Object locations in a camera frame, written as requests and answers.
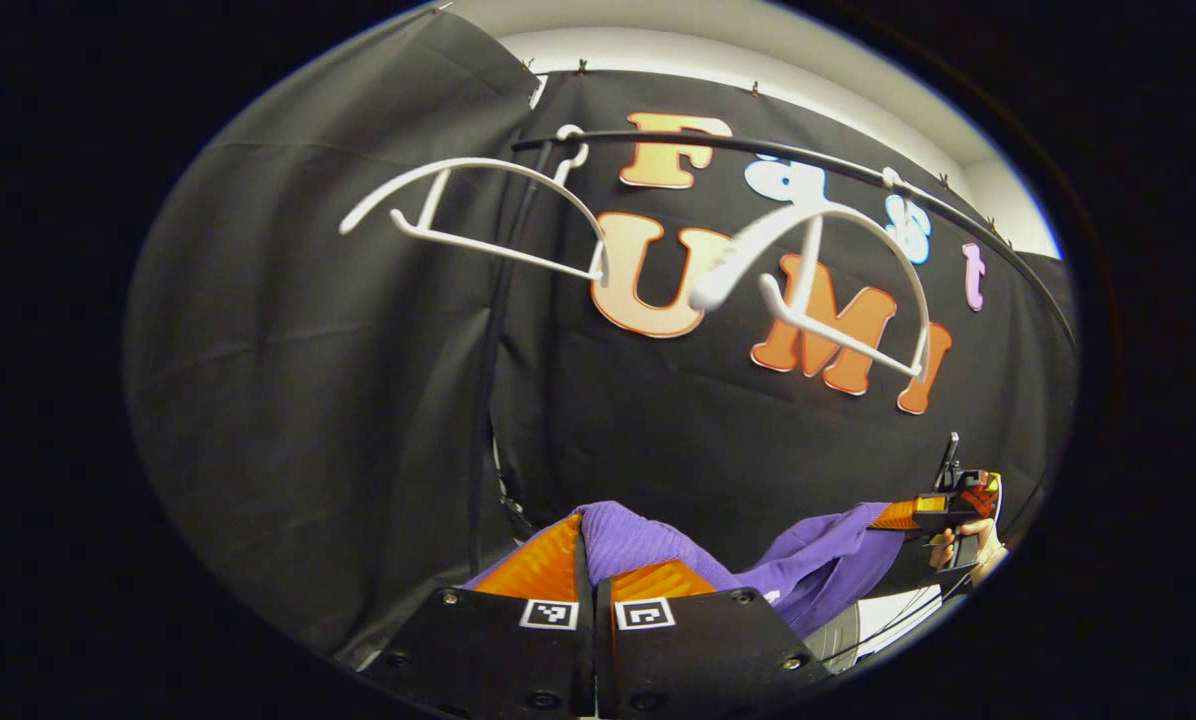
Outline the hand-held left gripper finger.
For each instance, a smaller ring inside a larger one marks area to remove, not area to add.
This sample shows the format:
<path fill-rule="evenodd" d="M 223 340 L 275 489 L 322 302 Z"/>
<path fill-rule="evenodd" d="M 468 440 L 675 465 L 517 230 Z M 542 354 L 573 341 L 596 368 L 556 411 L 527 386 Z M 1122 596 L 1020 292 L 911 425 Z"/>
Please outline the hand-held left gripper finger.
<path fill-rule="evenodd" d="M 593 606 L 579 512 L 484 575 L 433 591 L 365 670 L 456 720 L 575 720 L 594 706 Z"/>
<path fill-rule="evenodd" d="M 594 702 L 612 720 L 759 720 L 828 670 L 771 603 L 684 561 L 594 588 Z"/>

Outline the purple ribbed jacket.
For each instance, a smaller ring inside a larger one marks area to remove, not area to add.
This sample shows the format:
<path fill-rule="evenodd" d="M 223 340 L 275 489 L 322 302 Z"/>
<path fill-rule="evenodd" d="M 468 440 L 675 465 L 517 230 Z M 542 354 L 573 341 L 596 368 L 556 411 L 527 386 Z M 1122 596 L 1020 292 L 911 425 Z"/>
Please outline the purple ribbed jacket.
<path fill-rule="evenodd" d="M 520 600 L 578 602 L 611 582 L 614 600 L 653 600 L 753 588 L 799 637 L 808 637 L 881 582 L 904 533 L 873 527 L 886 504 L 859 504 L 795 521 L 748 570 L 730 570 L 679 529 L 615 501 L 572 510 L 464 584 Z"/>

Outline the black metal clothes rack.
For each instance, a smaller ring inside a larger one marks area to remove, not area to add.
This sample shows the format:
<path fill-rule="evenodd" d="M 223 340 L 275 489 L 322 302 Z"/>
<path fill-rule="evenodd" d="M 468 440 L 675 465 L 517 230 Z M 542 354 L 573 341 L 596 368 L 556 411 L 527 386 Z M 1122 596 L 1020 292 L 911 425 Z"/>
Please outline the black metal clothes rack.
<path fill-rule="evenodd" d="M 936 354 L 930 379 L 910 382 L 773 319 L 753 277 L 712 313 L 689 304 L 736 233 L 786 202 L 825 196 L 898 228 L 905 206 L 883 190 L 886 167 L 707 129 L 704 118 L 630 122 L 517 144 L 547 176 L 588 145 L 566 187 L 602 224 L 611 261 L 606 287 L 515 261 L 493 295 L 480 410 L 526 527 L 614 500 L 685 530 L 726 565 L 749 565 L 797 520 L 917 488 L 953 431 L 972 433 L 974 460 L 1008 474 L 1009 514 L 1032 514 L 1081 359 L 1058 260 L 1009 249 L 932 183 L 892 167 L 913 187 L 903 242 Z M 594 234 L 580 210 L 529 184 L 509 173 L 514 222 L 493 243 L 588 268 Z M 880 243 L 828 224 L 805 309 L 905 356 L 915 315 L 892 269 Z"/>

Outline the white plastic clothes hanger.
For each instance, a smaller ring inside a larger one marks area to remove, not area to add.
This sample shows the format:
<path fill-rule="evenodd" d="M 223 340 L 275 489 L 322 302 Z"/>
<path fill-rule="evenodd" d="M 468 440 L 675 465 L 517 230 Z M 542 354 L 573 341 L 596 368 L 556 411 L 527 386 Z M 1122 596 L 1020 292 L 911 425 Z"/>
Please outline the white plastic clothes hanger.
<path fill-rule="evenodd" d="M 356 201 L 354 208 L 347 210 L 344 216 L 338 220 L 338 233 L 347 236 L 354 231 L 354 228 L 359 227 L 359 224 L 370 215 L 371 210 L 374 210 L 378 205 L 386 201 L 389 196 L 393 195 L 393 193 L 399 193 L 403 187 L 409 187 L 409 184 L 420 179 L 431 178 L 432 183 L 429 190 L 426 191 L 423 205 L 421 205 L 420 215 L 416 222 L 410 222 L 410 220 L 405 218 L 405 214 L 397 208 L 389 210 L 389 218 L 391 218 L 393 222 L 393 228 L 397 228 L 397 231 L 402 234 L 411 237 L 414 240 L 443 243 L 443 245 L 457 249 L 469 249 L 476 252 L 498 256 L 498 258 L 517 261 L 517 263 L 542 266 L 544 269 L 567 275 L 575 275 L 575 277 L 581 277 L 585 279 L 585 281 L 599 283 L 599 286 L 606 287 L 608 283 L 610 283 L 611 277 L 611 261 L 610 246 L 608 246 L 606 236 L 604 236 L 604 232 L 602 231 L 602 224 L 598 222 L 592 210 L 588 209 L 588 205 L 584 205 L 584 201 L 581 201 L 575 193 L 572 193 L 569 188 L 566 187 L 566 181 L 569 178 L 570 170 L 582 167 L 586 159 L 588 159 L 588 145 L 582 144 L 578 154 L 574 155 L 574 158 L 561 161 L 560 167 L 553 173 L 553 176 L 547 176 L 547 173 L 541 172 L 541 170 L 521 167 L 521 165 L 517 163 L 493 158 L 451 158 L 431 161 L 428 164 L 420 165 L 420 167 L 405 170 L 405 172 L 398 173 L 398 176 L 378 184 L 373 191 L 366 193 L 362 199 Z M 547 187 L 549 190 L 557 193 L 560 197 L 580 210 L 585 222 L 588 222 L 588 227 L 592 228 L 594 234 L 594 249 L 588 268 L 578 269 L 575 266 L 556 263 L 556 261 L 544 260 L 542 256 L 517 251 L 504 245 L 498 245 L 498 243 L 475 240 L 475 238 L 452 234 L 433 228 L 433 220 L 437 210 L 439 209 L 439 205 L 441 205 L 444 190 L 446 190 L 450 177 L 453 172 L 456 172 L 456 170 L 466 169 L 494 169 L 504 170 L 504 172 L 507 173 L 515 173 L 515 176 L 521 176 L 530 181 L 529 187 L 531 190 L 538 190 L 541 187 Z"/>
<path fill-rule="evenodd" d="M 913 187 L 892 167 L 883 169 L 881 187 L 883 190 L 899 196 L 905 206 L 901 213 L 899 227 L 895 231 L 886 231 L 864 210 L 828 200 L 825 196 L 786 202 L 779 209 L 767 210 L 736 233 L 730 249 L 724 250 L 716 263 L 710 266 L 691 287 L 690 306 L 698 313 L 712 313 L 730 301 L 732 292 L 739 287 L 743 279 L 753 277 L 758 295 L 773 319 L 791 325 L 797 331 L 812 334 L 816 338 L 867 356 L 873 364 L 893 370 L 910 382 L 928 382 L 935 373 L 936 360 L 930 301 L 903 242 L 910 224 L 908 208 L 913 205 Z M 826 225 L 834 222 L 858 228 L 860 233 L 880 243 L 893 266 L 893 277 L 908 288 L 908 299 L 913 303 L 915 315 L 915 329 L 905 356 L 895 356 L 880 350 L 864 340 L 850 336 L 849 332 L 840 331 L 826 321 L 814 319 L 808 315 L 810 295 L 818 287 L 816 266 L 825 245 Z M 753 266 L 757 261 L 793 232 L 800 234 L 800 255 L 803 255 L 803 268 L 795 273 L 793 281 L 782 288 L 770 273 L 755 275 Z"/>

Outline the white flat board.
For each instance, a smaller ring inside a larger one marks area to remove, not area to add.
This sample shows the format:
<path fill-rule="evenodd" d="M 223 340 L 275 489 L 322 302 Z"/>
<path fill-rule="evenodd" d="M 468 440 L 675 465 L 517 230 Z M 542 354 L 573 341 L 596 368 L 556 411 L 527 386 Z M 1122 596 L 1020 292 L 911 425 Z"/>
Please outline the white flat board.
<path fill-rule="evenodd" d="M 858 660 L 887 648 L 890 643 L 899 642 L 901 637 L 941 609 L 942 597 L 938 585 L 927 585 L 917 591 L 858 602 Z"/>

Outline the black backdrop cloth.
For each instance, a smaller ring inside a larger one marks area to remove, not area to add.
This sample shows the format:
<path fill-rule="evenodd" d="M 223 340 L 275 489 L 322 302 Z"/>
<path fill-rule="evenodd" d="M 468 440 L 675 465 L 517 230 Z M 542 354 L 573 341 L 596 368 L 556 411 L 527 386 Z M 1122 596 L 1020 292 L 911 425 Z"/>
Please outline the black backdrop cloth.
<path fill-rule="evenodd" d="M 676 69 L 521 69 L 505 41 L 419 12 L 344 42 L 260 94 L 210 138 L 145 243 L 124 328 L 138 452 L 188 547 L 242 602 L 355 664 L 438 584 L 480 573 L 526 527 L 511 510 L 482 405 L 492 301 L 515 261 L 414 240 L 429 179 L 342 236 L 378 184 L 431 161 L 535 167 L 515 142 L 631 115 L 704 118 L 731 135 L 895 167 L 986 225 L 923 161 L 804 102 Z M 1075 405 L 1075 391 L 1072 413 Z M 1066 437 L 1072 427 L 1072 413 Z M 991 468 L 970 456 L 968 465 Z M 919 492 L 930 482 L 936 443 Z M 1002 469 L 1002 532 L 1009 514 Z"/>

